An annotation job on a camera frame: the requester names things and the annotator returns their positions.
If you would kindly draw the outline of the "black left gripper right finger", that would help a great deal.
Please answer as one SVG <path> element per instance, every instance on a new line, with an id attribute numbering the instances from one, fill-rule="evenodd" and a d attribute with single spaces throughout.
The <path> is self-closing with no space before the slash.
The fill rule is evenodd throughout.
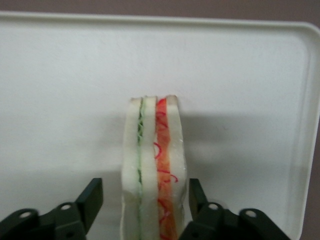
<path id="1" fill-rule="evenodd" d="M 288 240 L 289 237 L 261 210 L 244 208 L 239 214 L 210 202 L 197 178 L 189 180 L 192 216 L 180 240 Z"/>

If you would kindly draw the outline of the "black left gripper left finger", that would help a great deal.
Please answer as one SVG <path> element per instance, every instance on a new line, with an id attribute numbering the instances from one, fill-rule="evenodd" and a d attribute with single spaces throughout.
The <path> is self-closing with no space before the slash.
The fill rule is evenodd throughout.
<path id="1" fill-rule="evenodd" d="M 19 209 L 0 221 L 2 240 L 85 240 L 104 202 L 103 180 L 93 178 L 74 202 L 39 215 Z"/>

